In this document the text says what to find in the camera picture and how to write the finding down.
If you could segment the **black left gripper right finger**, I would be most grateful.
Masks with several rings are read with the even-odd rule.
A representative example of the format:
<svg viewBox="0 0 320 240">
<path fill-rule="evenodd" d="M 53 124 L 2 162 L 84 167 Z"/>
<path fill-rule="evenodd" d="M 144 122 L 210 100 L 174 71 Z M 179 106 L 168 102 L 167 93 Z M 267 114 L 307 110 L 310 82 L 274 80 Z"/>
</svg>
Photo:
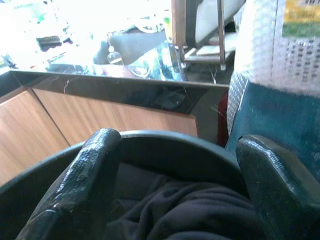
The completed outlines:
<svg viewBox="0 0 320 240">
<path fill-rule="evenodd" d="M 320 238 L 320 182 L 276 142 L 242 136 L 236 159 L 268 240 Z"/>
</svg>

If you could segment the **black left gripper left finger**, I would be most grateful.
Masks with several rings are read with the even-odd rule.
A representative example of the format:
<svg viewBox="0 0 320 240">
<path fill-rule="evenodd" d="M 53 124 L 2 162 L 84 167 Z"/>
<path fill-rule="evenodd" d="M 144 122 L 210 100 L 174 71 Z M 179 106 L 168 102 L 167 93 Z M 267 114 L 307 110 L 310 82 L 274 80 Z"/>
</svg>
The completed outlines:
<svg viewBox="0 0 320 240">
<path fill-rule="evenodd" d="M 18 240 L 101 240 L 120 164 L 120 133 L 95 132 L 48 188 Z"/>
</svg>

